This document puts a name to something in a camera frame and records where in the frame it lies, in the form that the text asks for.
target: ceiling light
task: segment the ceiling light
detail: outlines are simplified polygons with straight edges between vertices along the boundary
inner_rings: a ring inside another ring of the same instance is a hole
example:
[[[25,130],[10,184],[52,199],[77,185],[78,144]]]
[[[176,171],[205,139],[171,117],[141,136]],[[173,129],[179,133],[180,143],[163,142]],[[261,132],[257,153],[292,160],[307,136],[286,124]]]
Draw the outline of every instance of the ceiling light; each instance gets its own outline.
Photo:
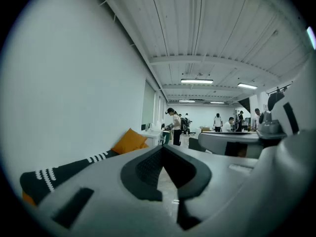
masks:
[[[310,26],[307,28],[307,33],[308,33],[308,36],[310,37],[310,40],[312,42],[313,49],[315,50],[316,49],[316,38],[315,38],[315,34]]]
[[[202,80],[202,79],[181,79],[182,83],[213,83],[213,80]]]
[[[238,83],[238,86],[239,87],[249,88],[249,89],[256,89],[256,88],[258,88],[257,86],[252,86],[252,85],[248,85],[248,84],[245,84],[245,83]]]

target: ceiling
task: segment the ceiling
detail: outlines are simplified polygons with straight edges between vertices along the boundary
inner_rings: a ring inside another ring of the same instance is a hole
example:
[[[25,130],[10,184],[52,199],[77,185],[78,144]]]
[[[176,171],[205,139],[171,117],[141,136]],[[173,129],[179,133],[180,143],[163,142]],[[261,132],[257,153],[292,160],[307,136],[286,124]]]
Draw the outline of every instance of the ceiling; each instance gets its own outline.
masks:
[[[288,0],[106,0],[169,102],[228,104],[298,74],[312,45]],[[181,79],[212,79],[211,86]]]

